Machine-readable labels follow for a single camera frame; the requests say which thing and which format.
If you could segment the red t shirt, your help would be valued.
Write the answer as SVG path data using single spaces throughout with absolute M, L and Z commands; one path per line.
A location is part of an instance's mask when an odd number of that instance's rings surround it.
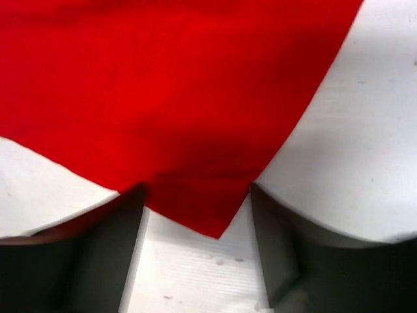
M 1 135 L 219 238 L 360 1 L 2 1 Z

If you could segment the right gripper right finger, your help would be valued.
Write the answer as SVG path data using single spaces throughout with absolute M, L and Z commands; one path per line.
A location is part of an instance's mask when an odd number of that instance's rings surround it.
M 416 237 L 391 243 L 332 231 L 259 185 L 250 190 L 266 290 L 274 312 L 415 312 Z

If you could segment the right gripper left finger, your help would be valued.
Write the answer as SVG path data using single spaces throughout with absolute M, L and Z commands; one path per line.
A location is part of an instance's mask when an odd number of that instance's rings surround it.
M 1 238 L 2 312 L 118 312 L 146 189 L 31 235 Z

